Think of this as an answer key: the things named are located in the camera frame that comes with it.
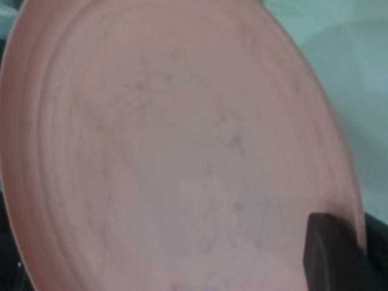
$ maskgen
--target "white surface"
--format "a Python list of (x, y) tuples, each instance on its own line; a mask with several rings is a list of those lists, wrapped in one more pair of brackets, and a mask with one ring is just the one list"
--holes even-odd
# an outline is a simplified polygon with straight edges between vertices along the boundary
[(388, 1), (264, 0), (330, 96), (366, 211), (388, 222)]

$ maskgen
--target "plate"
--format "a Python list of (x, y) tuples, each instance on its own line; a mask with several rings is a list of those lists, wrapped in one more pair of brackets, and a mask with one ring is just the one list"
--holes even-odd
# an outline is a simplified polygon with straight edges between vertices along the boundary
[(311, 212), (366, 245), (330, 104), (258, 2), (29, 1), (0, 96), (37, 290), (307, 290)]

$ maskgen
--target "ceramic plate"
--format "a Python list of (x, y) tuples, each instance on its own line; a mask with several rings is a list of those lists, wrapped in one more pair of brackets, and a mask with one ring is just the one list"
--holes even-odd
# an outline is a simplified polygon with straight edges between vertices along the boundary
[(364, 218), (332, 109), (251, 0), (31, 0), (0, 86), (39, 291), (307, 290), (307, 217)]

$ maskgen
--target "black object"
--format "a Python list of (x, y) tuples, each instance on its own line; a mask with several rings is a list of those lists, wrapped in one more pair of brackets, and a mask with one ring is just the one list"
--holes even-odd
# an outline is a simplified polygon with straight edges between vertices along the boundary
[(33, 287), (21, 263), (15, 241), (9, 227), (3, 194), (0, 192), (0, 290), (33, 291)]
[(366, 215), (368, 261), (388, 281), (388, 226)]
[(13, 0), (13, 3), (16, 9), (20, 9), (20, 6), (22, 5), (23, 0)]
[(380, 260), (373, 266), (351, 228), (333, 215), (309, 216), (303, 261), (310, 291), (388, 290), (388, 282), (375, 268)]

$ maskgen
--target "dark stain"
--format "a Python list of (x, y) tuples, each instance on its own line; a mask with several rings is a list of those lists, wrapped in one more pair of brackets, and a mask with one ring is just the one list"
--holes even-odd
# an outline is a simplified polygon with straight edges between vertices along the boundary
[(227, 121), (225, 110), (222, 106), (222, 104), (217, 104), (217, 113), (218, 113), (218, 120), (217, 123), (224, 123)]
[(258, 250), (259, 252), (261, 252), (262, 248), (263, 248), (263, 240), (261, 239), (261, 237), (257, 238), (255, 240), (255, 247), (256, 247), (256, 250)]
[(316, 139), (318, 141), (318, 144), (323, 145), (324, 138), (323, 138), (322, 130), (317, 125), (315, 126), (315, 134), (316, 134)]
[(229, 280), (228, 279), (224, 279), (223, 280), (223, 283), (224, 283), (224, 286), (225, 286), (225, 288), (230, 288), (230, 282), (229, 282)]
[(204, 174), (206, 176), (212, 176), (214, 174), (214, 169), (212, 165), (207, 165), (204, 169)]
[(170, 53), (170, 59), (172, 61), (176, 61), (181, 58), (183, 55), (183, 48), (174, 48)]
[(241, 213), (241, 212), (244, 211), (245, 205), (244, 205), (244, 203), (242, 203), (241, 201), (237, 201), (237, 202), (234, 203), (233, 208), (234, 208), (237, 212)]
[(172, 291), (218, 291), (218, 289), (216, 288), (206, 288), (206, 287), (192, 288), (188, 286), (180, 286), (177, 283), (172, 284), (171, 288), (172, 288), (171, 289)]
[(204, 255), (209, 255), (213, 250), (213, 243), (208, 243), (204, 248)]
[(101, 241), (102, 241), (103, 248), (105, 250), (109, 249), (109, 239), (108, 239), (105, 227), (103, 227), (103, 226), (101, 227), (100, 234), (101, 234)]
[(161, 92), (168, 92), (173, 86), (173, 79), (165, 71), (154, 71), (149, 73), (149, 82), (152, 89)]
[(232, 140), (230, 141), (230, 148), (232, 150), (237, 150), (240, 156), (245, 158), (246, 153), (245, 153), (245, 148), (242, 141), (243, 139), (241, 137), (241, 132), (237, 132), (232, 138)]
[(56, 93), (50, 94), (50, 97), (48, 98), (48, 100), (53, 102), (58, 102), (60, 100), (60, 97), (61, 97), (60, 93), (56, 92)]
[(207, 274), (207, 278), (209, 279), (209, 280), (212, 280), (212, 279), (214, 279), (214, 277), (217, 275), (217, 272), (216, 271), (212, 271), (212, 272), (209, 272), (208, 274)]
[(144, 82), (136, 82), (134, 85), (136, 91), (143, 92), (146, 90), (147, 86)]
[(301, 90), (301, 84), (299, 82), (299, 79), (293, 74), (291, 74), (290, 76), (292, 81), (292, 87), (295, 89), (295, 93), (300, 94), (302, 90)]
[(85, 205), (86, 213), (90, 216), (92, 214), (92, 209), (90, 208), (90, 204)]

